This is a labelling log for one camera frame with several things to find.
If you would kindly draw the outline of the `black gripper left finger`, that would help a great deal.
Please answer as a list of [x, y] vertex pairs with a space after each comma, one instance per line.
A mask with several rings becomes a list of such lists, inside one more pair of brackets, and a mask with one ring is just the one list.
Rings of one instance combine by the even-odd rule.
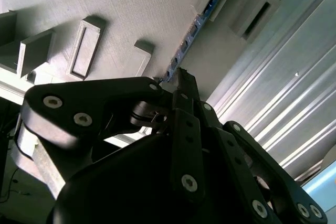
[[147, 136], [199, 136], [193, 100], [147, 77], [35, 86], [22, 107], [32, 158], [57, 200], [77, 173]]

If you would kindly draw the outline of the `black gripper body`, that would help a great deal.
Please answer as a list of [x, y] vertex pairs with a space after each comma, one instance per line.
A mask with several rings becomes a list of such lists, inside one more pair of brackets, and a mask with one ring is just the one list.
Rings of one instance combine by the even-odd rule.
[[233, 223], [223, 171], [199, 136], [147, 136], [74, 175], [51, 222]]

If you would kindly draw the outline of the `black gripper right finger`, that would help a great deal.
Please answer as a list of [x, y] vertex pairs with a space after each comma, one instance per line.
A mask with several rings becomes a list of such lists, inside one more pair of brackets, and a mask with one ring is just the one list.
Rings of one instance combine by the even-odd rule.
[[200, 100], [196, 79], [177, 69], [178, 88], [193, 100], [206, 137], [206, 149], [228, 182], [222, 213], [233, 223], [327, 223], [321, 207], [238, 123], [221, 124], [214, 109]]

